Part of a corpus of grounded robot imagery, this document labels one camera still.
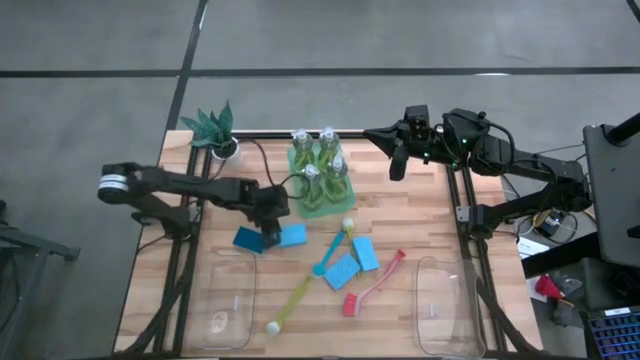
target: butcher block tabletop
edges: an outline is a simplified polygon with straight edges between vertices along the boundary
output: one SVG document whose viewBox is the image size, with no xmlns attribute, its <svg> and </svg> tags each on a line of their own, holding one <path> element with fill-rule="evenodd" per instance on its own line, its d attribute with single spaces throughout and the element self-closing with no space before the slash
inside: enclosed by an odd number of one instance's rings
<svg viewBox="0 0 640 360">
<path fill-rule="evenodd" d="M 191 137 L 190 131 L 169 131 L 159 165 L 185 173 Z M 281 182 L 289 173 L 287 149 L 291 141 L 260 140 L 260 143 L 274 182 Z M 424 308 L 430 297 L 434 303 L 443 299 L 455 303 L 459 301 L 456 297 L 467 296 L 464 291 L 452 291 L 450 284 L 440 284 L 444 281 L 440 280 L 442 277 L 434 276 L 461 264 L 445 167 L 423 165 L 411 159 L 404 180 L 393 182 L 388 175 L 389 159 L 369 141 L 342 140 L 341 146 L 349 166 L 355 206 L 345 214 L 302 219 L 297 215 L 296 200 L 290 200 L 291 215 L 281 218 L 280 223 L 282 226 L 306 223 L 304 245 L 271 248 L 262 255 L 241 251 L 232 244 L 238 228 L 255 229 L 255 226 L 240 212 L 211 204 L 205 206 L 182 356 L 424 357 L 450 348 L 447 341 L 455 328 L 452 325 L 455 316 L 446 311 L 446 306 Z M 196 174 L 204 159 L 205 150 L 200 151 Z M 225 165 L 219 176 L 255 178 L 261 186 L 269 186 L 258 148 L 242 143 L 240 156 L 238 164 Z M 211 176 L 218 166 L 216 162 L 212 164 Z M 464 189 L 461 176 L 458 183 L 458 188 Z M 505 201 L 498 177 L 473 175 L 473 183 L 478 203 Z M 292 189 L 292 184 L 287 184 L 287 188 Z M 176 195 L 156 195 L 171 205 L 180 201 Z M 464 191 L 460 196 L 465 204 Z M 312 280 L 281 333 L 275 337 L 268 335 L 267 323 L 277 317 L 295 288 L 310 274 L 311 266 L 324 257 L 345 217 L 354 220 L 356 237 L 371 239 L 380 268 L 362 274 L 359 279 L 353 278 L 338 291 L 332 290 L 324 279 Z M 146 227 L 140 245 L 161 235 L 160 226 Z M 496 233 L 488 245 L 500 306 L 524 337 L 541 348 L 514 238 Z M 185 249 L 181 252 L 181 266 Z M 344 317 L 342 308 L 347 293 L 358 294 L 372 285 L 399 249 L 406 257 L 395 273 L 367 297 L 356 317 Z M 329 265 L 348 251 L 347 242 L 343 241 Z M 129 346 L 158 309 L 170 252 L 171 241 L 162 240 L 135 258 L 115 351 Z M 176 308 L 167 327 L 167 349 L 174 336 Z M 220 320 L 218 310 L 224 308 L 228 311 L 223 311 L 224 319 Z M 490 317 L 486 309 L 482 310 L 486 347 L 495 349 Z"/>
</svg>

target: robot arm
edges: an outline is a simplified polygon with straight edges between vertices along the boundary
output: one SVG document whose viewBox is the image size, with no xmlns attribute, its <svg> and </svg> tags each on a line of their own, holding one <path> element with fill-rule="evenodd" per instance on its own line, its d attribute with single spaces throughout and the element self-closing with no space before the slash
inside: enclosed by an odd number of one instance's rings
<svg viewBox="0 0 640 360">
<path fill-rule="evenodd" d="M 98 198 L 108 204 L 129 204 L 140 212 L 132 217 L 146 224 L 147 218 L 162 223 L 167 234 L 176 238 L 190 235 L 190 213 L 185 207 L 171 207 L 153 192 L 166 192 L 208 200 L 213 205 L 238 210 L 262 231 L 265 248 L 280 243 L 278 218 L 289 215 L 287 192 L 281 185 L 260 188 L 258 182 L 244 178 L 203 179 L 136 163 L 102 167 Z"/>
<path fill-rule="evenodd" d="M 550 208 L 577 212 L 591 206 L 588 182 L 577 161 L 517 150 L 513 139 L 505 141 L 489 135 L 493 127 L 511 137 L 504 128 L 486 119 L 484 112 L 454 109 L 442 118 L 442 124 L 432 128 L 427 105 L 410 106 L 394 125 L 365 130 L 364 136 L 392 159 L 391 180 L 402 180 L 409 157 L 414 157 L 424 164 L 433 161 L 454 170 L 468 167 L 485 176 L 509 173 L 549 183 L 538 193 L 503 204 L 461 209 L 457 215 L 467 219 L 470 234 L 488 239 L 505 220 Z"/>
</svg>

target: cable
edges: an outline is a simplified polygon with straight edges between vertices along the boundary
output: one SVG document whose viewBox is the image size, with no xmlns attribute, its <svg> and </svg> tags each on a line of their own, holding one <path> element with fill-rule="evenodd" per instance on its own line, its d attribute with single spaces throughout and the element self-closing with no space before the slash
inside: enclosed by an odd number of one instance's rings
<svg viewBox="0 0 640 360">
<path fill-rule="evenodd" d="M 20 301 L 20 282 L 18 280 L 18 265 L 16 264 L 15 253 L 11 255 L 11 263 L 13 265 L 13 282 L 16 287 L 16 301 L 13 303 L 13 307 L 11 308 L 11 312 L 7 315 L 7 318 L 4 320 L 2 325 L 0 325 L 0 334 L 4 331 L 4 329 L 9 324 L 9 320 L 13 317 L 13 314 L 16 312 L 16 308 L 18 307 L 18 302 Z"/>
<path fill-rule="evenodd" d="M 513 184 L 511 183 L 511 180 L 509 180 L 509 178 L 507 178 L 504 174 L 500 175 L 504 181 L 507 182 L 507 184 L 509 184 L 509 187 L 511 188 L 511 190 L 513 191 L 514 194 L 516 194 L 516 196 L 518 198 L 521 198 L 522 196 L 520 195 L 520 193 L 518 192 L 518 190 L 516 190 L 516 187 L 513 186 Z"/>
<path fill-rule="evenodd" d="M 227 159 L 222 160 L 222 163 L 218 167 L 218 170 L 216 171 L 215 174 L 213 174 L 213 176 L 209 177 L 209 180 L 213 180 L 213 179 L 217 178 L 220 175 L 220 173 L 222 172 L 222 168 L 224 167 L 224 165 L 226 163 L 227 163 Z"/>
<path fill-rule="evenodd" d="M 163 234 L 163 235 L 162 235 L 162 236 L 160 236 L 159 238 L 154 239 L 154 240 L 151 240 L 151 241 L 149 241 L 148 243 L 146 243 L 146 244 L 144 244 L 144 245 L 140 246 L 140 247 L 138 248 L 138 250 L 136 251 L 136 254 L 139 254 L 139 253 L 140 253 L 140 251 L 142 251 L 142 249 L 146 248 L 147 246 L 150 246 L 150 245 L 153 245 L 153 244 L 157 243 L 158 241 L 160 241 L 160 240 L 164 239 L 166 236 L 167 236 L 166 234 Z"/>
<path fill-rule="evenodd" d="M 556 174 L 555 171 L 553 171 L 553 168 L 551 168 L 551 166 L 538 161 L 536 159 L 520 159 L 520 160 L 516 160 L 514 162 L 514 164 L 520 163 L 520 162 L 532 162 L 534 164 L 540 164 L 543 165 L 544 167 L 547 168 L 547 170 L 549 170 L 549 172 L 551 173 L 551 175 L 553 175 L 553 182 L 551 183 L 551 190 L 547 193 L 547 195 L 544 197 L 544 200 L 540 203 L 540 208 L 538 212 L 541 212 L 542 210 L 544 210 L 544 208 L 546 207 L 546 203 L 549 200 L 549 197 L 551 197 L 551 194 L 554 193 L 556 191 L 556 186 L 558 185 L 558 175 Z"/>
<path fill-rule="evenodd" d="M 264 169 L 267 172 L 267 179 L 269 179 L 269 183 L 271 184 L 271 186 L 276 186 L 276 183 L 273 182 L 273 179 L 271 178 L 271 170 L 269 170 L 269 163 L 267 162 L 267 153 L 264 151 L 264 148 L 262 147 L 262 145 L 260 145 L 259 142 L 253 140 L 253 139 L 240 139 L 238 140 L 238 142 L 243 143 L 243 142 L 250 142 L 252 144 L 254 144 L 255 146 L 258 147 L 258 149 L 260 150 L 260 152 L 262 153 L 262 161 L 264 161 Z"/>
<path fill-rule="evenodd" d="M 554 239 L 551 238 L 551 236 L 546 236 L 544 234 L 541 234 L 537 230 L 535 231 L 535 233 L 540 235 L 540 236 L 542 236 L 542 237 L 544 237 L 545 239 L 551 241 L 552 243 L 554 243 L 556 245 L 566 244 L 569 241 L 573 240 L 573 238 L 576 236 L 576 234 L 578 233 L 578 226 L 579 226 L 578 218 L 576 218 L 575 215 L 573 215 L 572 213 L 567 213 L 567 217 L 573 218 L 573 223 L 575 224 L 575 226 L 573 228 L 570 228 L 570 227 L 568 227 L 566 225 L 558 224 L 559 226 L 561 226 L 563 228 L 566 228 L 566 229 L 569 229 L 571 231 L 571 235 L 569 235 L 569 237 L 566 238 L 565 240 L 563 240 L 563 241 L 554 240 Z"/>
<path fill-rule="evenodd" d="M 255 141 L 253 139 L 240 139 L 240 140 L 238 140 L 238 142 L 250 142 L 250 143 L 252 143 L 252 144 L 254 144 L 255 146 L 258 147 L 258 149 L 262 153 L 262 160 L 264 161 L 264 168 L 265 168 L 265 171 L 267 172 L 267 178 L 269 179 L 269 183 L 271 183 L 271 186 L 276 187 L 276 184 L 273 182 L 273 179 L 271 178 L 271 171 L 269 170 L 269 163 L 267 161 L 267 153 L 264 151 L 264 148 L 262 147 L 262 145 L 260 145 L 259 142 Z M 299 199 L 302 199 L 302 198 L 306 197 L 307 194 L 309 193 L 309 190 L 311 189 L 311 181 L 309 181 L 309 179 L 307 179 L 302 174 L 291 174 L 291 175 L 287 176 L 280 183 L 280 185 L 281 186 L 284 185 L 284 183 L 287 182 L 292 177 L 300 177 L 302 179 L 305 179 L 307 181 L 307 183 L 308 183 L 307 191 L 305 191 L 304 195 L 300 195 L 300 196 L 291 196 L 291 195 L 287 194 L 287 198 L 294 199 L 294 200 L 299 200 Z"/>
<path fill-rule="evenodd" d="M 511 132 L 509 132 L 509 130 L 505 129 L 501 125 L 494 124 L 494 123 L 489 121 L 489 126 L 494 127 L 496 129 L 502 131 L 505 135 L 507 135 L 507 138 L 509 138 L 509 150 L 511 151 L 511 158 L 509 159 L 509 164 L 507 165 L 507 169 L 509 169 L 516 162 L 516 159 L 515 159 L 516 158 L 516 142 L 513 139 L 513 135 L 511 135 Z"/>
<path fill-rule="evenodd" d="M 580 144 L 575 144 L 575 145 L 569 145 L 569 146 L 563 146 L 563 147 L 559 147 L 559 148 L 555 148 L 555 149 L 549 149 L 549 150 L 544 150 L 544 151 L 539 151 L 537 153 L 535 153 L 536 155 L 540 155 L 540 154 L 546 154 L 548 152 L 554 152 L 554 151 L 560 151 L 560 150 L 565 150 L 565 149 L 573 149 L 576 147 L 580 147 L 580 146 L 584 146 L 583 143 Z"/>
<path fill-rule="evenodd" d="M 283 185 L 289 181 L 289 179 L 294 178 L 294 177 L 299 177 L 300 179 L 304 180 L 307 184 L 307 189 L 304 192 L 304 195 L 299 195 L 299 196 L 291 196 L 287 194 L 287 197 L 289 199 L 293 199 L 293 200 L 300 200 L 300 199 L 304 199 L 307 194 L 309 193 L 309 191 L 311 190 L 311 180 L 307 179 L 306 176 L 304 176 L 303 174 L 291 174 L 289 176 L 287 176 L 284 180 L 282 180 L 282 182 L 280 183 L 280 185 Z"/>
<path fill-rule="evenodd" d="M 514 224 L 514 227 L 516 228 L 515 231 L 515 235 L 516 237 L 520 237 L 520 236 L 525 236 L 528 235 L 531 231 L 533 231 L 533 221 L 531 222 L 531 227 L 529 228 L 529 230 L 525 231 L 524 233 L 520 233 L 520 228 L 522 227 L 522 224 L 524 224 L 525 222 L 531 220 L 534 217 L 534 215 L 529 215 L 526 218 L 524 218 L 524 220 L 522 220 L 522 222 L 520 224 L 518 224 L 518 220 L 516 220 L 516 223 Z"/>
<path fill-rule="evenodd" d="M 451 129 L 453 132 L 453 138 L 456 139 L 456 144 L 458 145 L 458 152 L 459 154 L 456 155 L 453 153 L 453 151 L 451 150 L 451 148 L 449 147 L 449 144 L 447 144 L 447 142 L 444 139 L 444 126 L 442 124 L 436 124 L 436 126 L 434 126 L 434 129 L 436 130 L 436 135 L 440 138 L 440 141 L 442 141 L 442 144 L 444 145 L 445 150 L 447 150 L 447 152 L 449 153 L 449 156 L 451 156 L 453 158 L 453 161 L 455 163 L 459 163 L 462 161 L 462 149 L 460 147 L 460 142 L 457 140 L 458 136 L 456 135 L 455 129 Z"/>
</svg>

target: electronic device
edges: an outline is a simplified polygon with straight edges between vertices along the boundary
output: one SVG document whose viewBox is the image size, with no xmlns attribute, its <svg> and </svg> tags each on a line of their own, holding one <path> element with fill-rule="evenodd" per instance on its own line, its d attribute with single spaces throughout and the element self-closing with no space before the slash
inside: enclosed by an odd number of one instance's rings
<svg viewBox="0 0 640 360">
<path fill-rule="evenodd" d="M 607 360 L 640 359 L 640 307 L 582 313 L 589 340 Z"/>
<path fill-rule="evenodd" d="M 556 209 L 543 211 L 533 221 L 533 228 L 540 235 L 550 238 L 555 235 L 566 217 L 567 215 L 564 212 Z"/>
</svg>

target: green plastic basket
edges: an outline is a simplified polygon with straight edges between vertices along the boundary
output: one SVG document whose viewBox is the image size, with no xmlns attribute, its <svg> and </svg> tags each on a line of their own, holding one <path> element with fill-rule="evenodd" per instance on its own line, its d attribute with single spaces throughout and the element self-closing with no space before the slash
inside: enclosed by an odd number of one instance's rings
<svg viewBox="0 0 640 360">
<path fill-rule="evenodd" d="M 316 155 L 315 158 L 317 159 L 318 154 L 320 153 L 320 144 L 314 143 L 311 149 L 313 150 L 313 153 Z M 289 173 L 291 174 L 295 172 L 293 162 L 295 155 L 296 151 L 292 146 L 289 148 L 289 150 L 287 150 L 287 157 L 289 158 Z M 295 200 L 298 214 L 304 219 L 311 219 L 326 215 L 341 214 L 351 210 L 351 208 L 353 208 L 353 206 L 356 204 L 356 196 L 353 192 L 353 186 L 351 186 L 351 179 L 349 179 L 349 174 L 347 174 L 345 180 L 347 181 L 347 197 L 343 202 L 334 204 L 330 202 L 325 195 L 325 201 L 322 206 L 318 210 L 310 211 L 309 209 L 307 209 L 307 207 L 304 206 L 302 201 Z M 300 196 L 306 189 L 306 183 L 298 178 L 293 178 L 291 181 L 293 182 L 294 195 Z"/>
</svg>

